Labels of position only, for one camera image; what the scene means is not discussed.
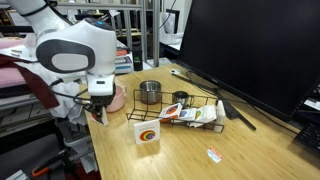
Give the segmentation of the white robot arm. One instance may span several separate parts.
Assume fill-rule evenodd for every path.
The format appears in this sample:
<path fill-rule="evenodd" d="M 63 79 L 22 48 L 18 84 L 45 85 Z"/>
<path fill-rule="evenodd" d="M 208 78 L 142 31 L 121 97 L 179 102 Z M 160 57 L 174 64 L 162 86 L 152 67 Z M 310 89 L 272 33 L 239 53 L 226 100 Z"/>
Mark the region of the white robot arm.
<path fill-rule="evenodd" d="M 117 37 L 107 23 L 85 18 L 67 22 L 46 0 L 6 0 L 31 25 L 35 55 L 46 69 L 85 72 L 90 102 L 84 108 L 100 117 L 115 96 Z"/>

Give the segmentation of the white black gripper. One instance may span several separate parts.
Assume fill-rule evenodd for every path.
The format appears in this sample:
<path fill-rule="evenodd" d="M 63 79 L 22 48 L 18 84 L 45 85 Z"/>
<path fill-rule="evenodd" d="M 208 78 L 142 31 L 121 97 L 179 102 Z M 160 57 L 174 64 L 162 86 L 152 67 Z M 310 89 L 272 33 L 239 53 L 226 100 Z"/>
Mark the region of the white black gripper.
<path fill-rule="evenodd" d="M 106 109 L 115 96 L 115 75 L 95 75 L 87 73 L 86 80 L 91 103 L 100 106 L 101 109 Z M 94 117 L 99 116 L 99 111 L 96 106 L 90 106 L 89 108 Z"/>

